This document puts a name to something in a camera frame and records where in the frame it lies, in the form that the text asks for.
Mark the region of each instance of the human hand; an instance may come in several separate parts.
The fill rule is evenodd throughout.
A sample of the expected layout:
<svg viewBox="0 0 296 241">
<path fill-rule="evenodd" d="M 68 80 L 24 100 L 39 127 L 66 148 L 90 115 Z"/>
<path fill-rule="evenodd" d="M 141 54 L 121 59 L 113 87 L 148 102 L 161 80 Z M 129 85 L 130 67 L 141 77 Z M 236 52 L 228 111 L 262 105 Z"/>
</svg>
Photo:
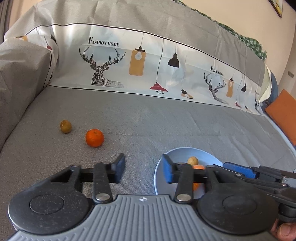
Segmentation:
<svg viewBox="0 0 296 241">
<path fill-rule="evenodd" d="M 279 241 L 294 241 L 296 240 L 296 223 L 283 223 L 277 228 L 278 220 L 274 223 L 271 233 Z"/>
</svg>

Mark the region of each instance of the silver rivet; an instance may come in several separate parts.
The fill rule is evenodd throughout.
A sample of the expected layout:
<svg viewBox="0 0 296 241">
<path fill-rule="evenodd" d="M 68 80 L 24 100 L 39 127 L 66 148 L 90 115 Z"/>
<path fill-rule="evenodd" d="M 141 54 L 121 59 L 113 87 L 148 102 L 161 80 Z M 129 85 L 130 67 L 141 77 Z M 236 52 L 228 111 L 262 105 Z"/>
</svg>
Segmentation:
<svg viewBox="0 0 296 241">
<path fill-rule="evenodd" d="M 99 193 L 96 195 L 96 200 L 98 201 L 107 201 L 110 198 L 110 195 L 107 193 Z"/>
<path fill-rule="evenodd" d="M 180 201 L 180 202 L 187 202 L 191 199 L 191 196 L 188 195 L 188 194 L 179 194 L 177 196 L 177 200 Z"/>
</svg>

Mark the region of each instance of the light blue plate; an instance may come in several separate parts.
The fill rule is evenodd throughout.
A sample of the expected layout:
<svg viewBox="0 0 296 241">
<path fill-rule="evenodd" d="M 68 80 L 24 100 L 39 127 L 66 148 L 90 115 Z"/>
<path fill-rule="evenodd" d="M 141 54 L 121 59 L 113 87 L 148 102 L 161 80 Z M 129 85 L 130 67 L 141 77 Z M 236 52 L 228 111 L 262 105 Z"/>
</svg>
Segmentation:
<svg viewBox="0 0 296 241">
<path fill-rule="evenodd" d="M 211 154 L 202 151 L 200 149 L 192 148 L 192 147 L 179 147 L 176 149 L 172 149 L 166 153 L 173 162 L 187 162 L 188 158 L 191 156 L 197 157 L 199 160 L 199 164 L 203 166 L 216 164 L 218 166 L 222 166 L 222 162 L 220 162 L 217 158 L 212 156 Z M 161 194 L 169 194 L 173 198 L 175 195 L 175 191 L 177 188 L 177 184 L 168 184 L 165 181 L 165 177 L 163 174 L 163 164 L 161 159 L 157 163 L 155 173 L 154 173 L 154 188 L 157 195 Z M 194 191 L 194 198 L 200 198 L 205 193 L 204 184 L 201 184 L 200 187 Z"/>
</svg>

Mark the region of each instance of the orange cushion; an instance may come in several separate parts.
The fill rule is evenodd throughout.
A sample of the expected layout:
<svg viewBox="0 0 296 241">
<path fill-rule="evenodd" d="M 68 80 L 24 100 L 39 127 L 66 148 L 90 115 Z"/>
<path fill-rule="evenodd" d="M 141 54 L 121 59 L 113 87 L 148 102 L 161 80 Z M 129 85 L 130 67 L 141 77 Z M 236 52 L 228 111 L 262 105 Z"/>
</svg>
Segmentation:
<svg viewBox="0 0 296 241">
<path fill-rule="evenodd" d="M 296 145 L 296 100 L 286 90 L 265 111 L 282 129 L 291 143 Z"/>
</svg>

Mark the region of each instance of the deer antlers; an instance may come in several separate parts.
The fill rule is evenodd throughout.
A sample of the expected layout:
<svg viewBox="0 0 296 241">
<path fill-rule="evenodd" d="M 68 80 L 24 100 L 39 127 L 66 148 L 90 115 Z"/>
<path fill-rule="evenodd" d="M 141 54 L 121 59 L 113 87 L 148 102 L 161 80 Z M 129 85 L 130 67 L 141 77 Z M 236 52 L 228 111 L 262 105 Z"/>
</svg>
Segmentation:
<svg viewBox="0 0 296 241">
<path fill-rule="evenodd" d="M 91 68 L 94 69 L 94 68 L 98 67 L 98 66 L 96 65 L 96 62 L 92 59 L 92 57 L 93 57 L 94 54 L 91 55 L 91 58 L 90 58 L 90 59 L 89 59 L 88 56 L 85 56 L 86 51 L 87 51 L 89 48 L 90 48 L 90 46 L 89 46 L 89 47 L 83 52 L 83 56 L 82 56 L 82 54 L 81 54 L 80 49 L 79 49 L 79 53 L 80 53 L 81 58 L 82 58 L 84 61 L 90 63 L 90 64 L 91 64 Z"/>
<path fill-rule="evenodd" d="M 115 49 L 115 51 L 116 51 L 116 53 L 117 53 L 117 56 L 116 56 L 116 58 L 111 62 L 111 55 L 109 55 L 109 61 L 108 62 L 106 62 L 106 63 L 104 63 L 101 67 L 102 68 L 104 68 L 104 67 L 106 67 L 106 66 L 108 66 L 108 65 L 111 65 L 111 64 L 116 64 L 116 63 L 118 63 L 118 62 L 120 62 L 122 59 L 123 59 L 123 57 L 125 56 L 125 53 L 122 55 L 122 57 L 121 58 L 119 58 L 119 53 L 117 52 L 117 50 L 116 50 L 116 48 L 114 48 Z"/>
<path fill-rule="evenodd" d="M 211 84 L 212 79 L 208 80 L 208 77 L 209 77 L 210 74 L 211 74 L 211 73 L 209 73 L 207 76 L 204 74 L 204 79 L 205 79 L 205 82 L 206 82 L 206 83 L 208 84 L 208 86 L 209 86 L 209 90 L 210 90 L 211 92 L 213 92 L 214 94 L 216 94 L 216 93 L 218 92 L 218 89 L 222 89 L 222 88 L 224 88 L 224 87 L 226 86 L 226 82 L 224 81 L 224 79 L 223 79 L 223 77 L 222 77 L 223 84 L 221 85 L 221 82 L 219 82 L 219 85 L 216 86 L 215 89 L 213 89 L 213 88 L 212 88 L 212 84 Z"/>
</svg>

